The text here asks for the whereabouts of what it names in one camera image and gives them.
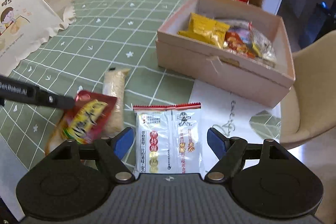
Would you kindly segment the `pink open box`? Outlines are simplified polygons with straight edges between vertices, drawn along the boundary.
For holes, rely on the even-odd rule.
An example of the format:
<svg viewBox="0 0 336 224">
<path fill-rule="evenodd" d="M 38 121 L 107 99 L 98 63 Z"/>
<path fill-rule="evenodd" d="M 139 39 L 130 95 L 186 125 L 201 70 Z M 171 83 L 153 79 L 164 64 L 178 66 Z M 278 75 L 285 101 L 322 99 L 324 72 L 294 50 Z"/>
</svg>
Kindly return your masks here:
<svg viewBox="0 0 336 224">
<path fill-rule="evenodd" d="M 193 15 L 249 23 L 249 42 L 228 30 L 212 43 L 186 35 Z M 295 82 L 281 17 L 235 0 L 187 0 L 158 29 L 158 65 L 241 97 L 275 107 Z"/>
</svg>

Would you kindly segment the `cream canvas bag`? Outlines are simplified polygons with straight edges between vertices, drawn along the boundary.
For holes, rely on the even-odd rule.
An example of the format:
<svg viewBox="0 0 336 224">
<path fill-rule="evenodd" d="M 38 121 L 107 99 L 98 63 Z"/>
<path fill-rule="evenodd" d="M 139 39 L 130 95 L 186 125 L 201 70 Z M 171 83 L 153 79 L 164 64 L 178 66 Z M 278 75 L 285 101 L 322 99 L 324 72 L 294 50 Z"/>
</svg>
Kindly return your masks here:
<svg viewBox="0 0 336 224">
<path fill-rule="evenodd" d="M 74 0 L 1 0 L 1 75 L 74 21 Z"/>
</svg>

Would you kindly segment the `clear long snack packet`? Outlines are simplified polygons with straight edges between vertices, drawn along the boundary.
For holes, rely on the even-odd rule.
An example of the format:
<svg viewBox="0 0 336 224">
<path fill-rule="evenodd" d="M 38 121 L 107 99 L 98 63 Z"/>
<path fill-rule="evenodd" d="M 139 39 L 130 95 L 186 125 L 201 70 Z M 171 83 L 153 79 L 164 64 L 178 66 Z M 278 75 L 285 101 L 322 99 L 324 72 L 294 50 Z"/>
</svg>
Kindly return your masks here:
<svg viewBox="0 0 336 224">
<path fill-rule="evenodd" d="M 269 67 L 274 68 L 277 59 L 272 42 L 260 31 L 258 31 L 252 24 L 249 25 L 249 32 L 252 43 L 252 50 L 256 56 Z"/>
</svg>

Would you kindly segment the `white paper sheet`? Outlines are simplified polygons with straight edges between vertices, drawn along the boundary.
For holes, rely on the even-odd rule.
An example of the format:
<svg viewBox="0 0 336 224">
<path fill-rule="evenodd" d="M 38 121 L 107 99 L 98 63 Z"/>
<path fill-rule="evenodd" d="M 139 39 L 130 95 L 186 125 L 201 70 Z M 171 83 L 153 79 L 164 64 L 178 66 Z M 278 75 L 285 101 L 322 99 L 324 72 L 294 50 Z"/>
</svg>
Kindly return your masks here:
<svg viewBox="0 0 336 224">
<path fill-rule="evenodd" d="M 261 144 L 264 139 L 280 140 L 280 105 L 269 108 L 200 80 L 194 83 L 190 102 L 200 102 L 202 105 L 202 176 L 218 162 L 207 144 L 207 131 L 211 127 L 228 138 L 236 136 L 248 143 Z"/>
</svg>

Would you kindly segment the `bread snack packet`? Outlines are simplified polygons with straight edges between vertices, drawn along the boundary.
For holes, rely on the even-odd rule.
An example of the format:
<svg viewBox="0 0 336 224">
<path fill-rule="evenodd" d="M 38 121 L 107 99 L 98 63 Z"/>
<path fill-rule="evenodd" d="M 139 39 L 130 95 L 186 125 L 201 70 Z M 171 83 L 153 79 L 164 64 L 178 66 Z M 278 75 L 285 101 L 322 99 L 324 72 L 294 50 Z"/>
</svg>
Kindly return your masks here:
<svg viewBox="0 0 336 224">
<path fill-rule="evenodd" d="M 256 58 L 256 53 L 254 53 L 248 44 L 244 43 L 235 32 L 226 32 L 223 49 L 231 50 L 234 53 L 249 57 L 251 59 Z"/>
</svg>

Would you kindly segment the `yellow snack packet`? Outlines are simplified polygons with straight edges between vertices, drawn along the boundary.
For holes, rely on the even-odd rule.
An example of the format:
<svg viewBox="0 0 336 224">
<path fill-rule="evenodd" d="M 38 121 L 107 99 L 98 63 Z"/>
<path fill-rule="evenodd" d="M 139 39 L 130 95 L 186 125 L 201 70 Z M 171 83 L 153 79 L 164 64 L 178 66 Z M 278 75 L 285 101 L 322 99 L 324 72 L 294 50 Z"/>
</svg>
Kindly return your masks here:
<svg viewBox="0 0 336 224">
<path fill-rule="evenodd" d="M 188 29 L 180 30 L 178 34 L 217 48 L 223 48 L 225 36 L 229 29 L 229 24 L 191 13 Z"/>
</svg>

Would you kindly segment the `beige chair right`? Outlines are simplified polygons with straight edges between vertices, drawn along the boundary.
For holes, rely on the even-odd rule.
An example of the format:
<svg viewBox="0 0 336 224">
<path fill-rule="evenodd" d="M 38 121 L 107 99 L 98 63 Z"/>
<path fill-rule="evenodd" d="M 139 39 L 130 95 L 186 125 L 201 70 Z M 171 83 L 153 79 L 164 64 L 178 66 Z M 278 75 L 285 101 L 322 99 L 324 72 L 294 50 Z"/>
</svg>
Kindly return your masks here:
<svg viewBox="0 0 336 224">
<path fill-rule="evenodd" d="M 293 53 L 295 83 L 281 101 L 280 144 L 298 147 L 335 128 L 335 31 Z"/>
</svg>

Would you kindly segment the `white red snack packet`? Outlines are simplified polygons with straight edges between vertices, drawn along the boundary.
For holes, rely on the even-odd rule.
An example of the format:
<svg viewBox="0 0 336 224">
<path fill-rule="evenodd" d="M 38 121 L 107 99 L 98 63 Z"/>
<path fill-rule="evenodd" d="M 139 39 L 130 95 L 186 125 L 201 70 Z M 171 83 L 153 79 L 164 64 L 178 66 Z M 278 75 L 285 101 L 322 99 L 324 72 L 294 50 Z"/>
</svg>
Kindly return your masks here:
<svg viewBox="0 0 336 224">
<path fill-rule="evenodd" d="M 135 175 L 199 173 L 201 103 L 133 106 Z"/>
</svg>

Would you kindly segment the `red glossy snack packet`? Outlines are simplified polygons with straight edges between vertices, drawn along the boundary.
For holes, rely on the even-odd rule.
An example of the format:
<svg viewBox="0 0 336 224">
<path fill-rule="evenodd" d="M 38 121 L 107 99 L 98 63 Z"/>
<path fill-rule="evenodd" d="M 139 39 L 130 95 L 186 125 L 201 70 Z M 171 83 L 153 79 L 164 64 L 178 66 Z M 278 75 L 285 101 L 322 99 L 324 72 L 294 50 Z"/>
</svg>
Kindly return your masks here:
<svg viewBox="0 0 336 224">
<path fill-rule="evenodd" d="M 78 144 L 90 144 L 100 138 L 116 103 L 116 97 L 87 90 L 78 92 L 74 107 L 64 112 L 50 135 L 45 154 L 69 139 Z"/>
</svg>

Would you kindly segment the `silver blue snack packet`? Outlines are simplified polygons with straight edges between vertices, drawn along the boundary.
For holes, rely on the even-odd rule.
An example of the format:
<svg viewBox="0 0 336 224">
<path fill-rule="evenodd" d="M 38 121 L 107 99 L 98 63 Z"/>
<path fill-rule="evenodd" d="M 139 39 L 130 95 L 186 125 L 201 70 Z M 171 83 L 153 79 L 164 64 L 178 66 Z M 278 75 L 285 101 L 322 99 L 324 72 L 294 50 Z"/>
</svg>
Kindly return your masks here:
<svg viewBox="0 0 336 224">
<path fill-rule="evenodd" d="M 236 20 L 230 26 L 230 31 L 238 34 L 240 39 L 246 43 L 252 43 L 251 23 L 245 20 Z"/>
</svg>

